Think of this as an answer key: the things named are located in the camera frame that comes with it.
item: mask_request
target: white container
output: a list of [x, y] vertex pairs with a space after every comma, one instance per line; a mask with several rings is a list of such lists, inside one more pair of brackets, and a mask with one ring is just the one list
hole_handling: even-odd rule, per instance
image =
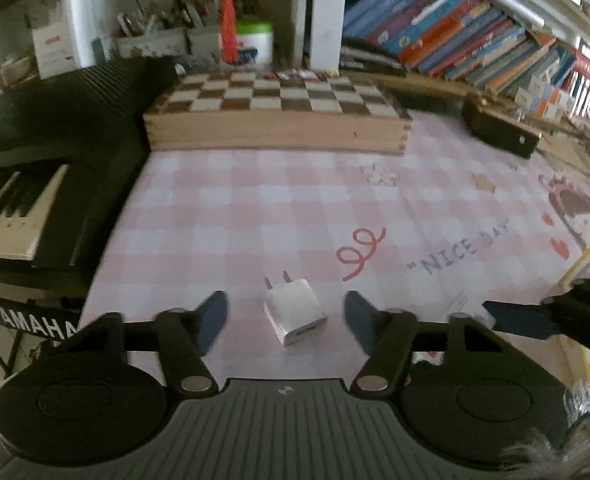
[[70, 29], [66, 21], [33, 30], [32, 42], [35, 46], [40, 78], [46, 79], [77, 68]]
[[270, 70], [273, 64], [273, 25], [270, 22], [238, 20], [235, 31], [239, 62], [235, 65], [222, 65], [226, 68]]
[[171, 28], [117, 40], [121, 57], [162, 57], [188, 54], [185, 28]]

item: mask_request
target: cardboard box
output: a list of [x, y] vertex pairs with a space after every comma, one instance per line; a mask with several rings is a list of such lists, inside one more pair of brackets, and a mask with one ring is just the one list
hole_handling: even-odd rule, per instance
[[556, 104], [565, 110], [568, 108], [568, 102], [572, 99], [568, 92], [549, 84], [535, 75], [531, 76], [528, 93], [536, 98], [545, 99], [549, 103]]
[[70, 29], [66, 21], [33, 30], [32, 42], [40, 78], [46, 79], [77, 68]]
[[546, 99], [536, 97], [523, 88], [518, 88], [517, 94], [515, 94], [515, 104], [528, 114], [533, 114], [555, 123], [559, 123], [562, 120], [565, 112], [564, 108], [550, 103]]

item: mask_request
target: wooden box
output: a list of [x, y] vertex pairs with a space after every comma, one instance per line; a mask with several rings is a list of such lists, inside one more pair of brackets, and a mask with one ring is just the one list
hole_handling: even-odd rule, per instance
[[297, 148], [404, 153], [406, 110], [372, 82], [190, 75], [144, 114], [152, 150]]

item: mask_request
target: blue book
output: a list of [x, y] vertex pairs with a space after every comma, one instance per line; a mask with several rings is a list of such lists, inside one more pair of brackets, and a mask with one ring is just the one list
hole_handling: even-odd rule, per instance
[[363, 15], [367, 10], [376, 5], [381, 0], [360, 0], [355, 5], [344, 11], [344, 28], [351, 25], [355, 20]]
[[501, 10], [491, 7], [490, 10], [487, 10], [478, 18], [473, 18], [472, 16], [468, 16], [467, 18], [470, 22], [465, 22], [464, 30], [458, 32], [451, 41], [444, 43], [417, 66], [420, 73], [423, 74], [431, 70], [432, 67], [455, 52], [463, 43], [470, 40], [473, 35], [477, 34], [483, 28], [488, 27], [488, 25], [503, 20], [505, 15]]
[[384, 44], [384, 48], [392, 54], [398, 54], [433, 27], [435, 23], [450, 14], [461, 2], [462, 0], [437, 0], [420, 12], [408, 27], [390, 38]]
[[470, 56], [468, 59], [458, 63], [448, 72], [444, 74], [444, 77], [448, 80], [455, 79], [463, 73], [467, 73], [471, 68], [479, 65], [485, 56], [493, 54], [494, 51], [502, 48], [502, 45], [507, 41], [514, 41], [520, 36], [524, 35], [524, 28], [521, 25], [514, 25], [508, 30], [504, 31], [498, 37], [493, 38], [489, 44], [480, 48], [475, 54]]
[[524, 41], [520, 46], [504, 54], [501, 58], [495, 60], [488, 66], [482, 67], [482, 70], [476, 73], [475, 76], [471, 75], [471, 77], [467, 77], [465, 81], [474, 87], [482, 88], [486, 86], [486, 83], [499, 77], [502, 73], [508, 72], [514, 66], [532, 56], [539, 49], [541, 49], [541, 46], [534, 41]]
[[570, 74], [571, 70], [573, 70], [575, 62], [575, 56], [565, 50], [562, 53], [562, 58], [560, 59], [560, 67], [558, 68], [558, 71], [555, 73], [555, 75], [550, 78], [550, 83], [553, 86], [562, 86], [562, 83], [568, 77], [568, 74]]
[[351, 25], [344, 26], [342, 36], [345, 38], [363, 38], [378, 28], [385, 20], [392, 16], [392, 8], [399, 7], [405, 9], [414, 0], [380, 0], [373, 7], [370, 7]]

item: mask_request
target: small box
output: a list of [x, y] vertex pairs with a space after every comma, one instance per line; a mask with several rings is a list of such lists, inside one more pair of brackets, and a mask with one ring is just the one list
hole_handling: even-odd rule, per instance
[[32, 31], [35, 58], [40, 70], [40, 78], [71, 72], [77, 69], [75, 51], [66, 21]]
[[171, 28], [135, 38], [120, 38], [117, 46], [121, 57], [162, 57], [188, 54], [186, 31]]
[[532, 76], [528, 87], [528, 93], [535, 98], [547, 100], [549, 103], [566, 108], [571, 95], [556, 86], [553, 86], [537, 76]]
[[528, 118], [520, 119], [516, 109], [471, 93], [464, 99], [462, 118], [478, 139], [500, 150], [530, 158], [542, 132], [529, 124]]

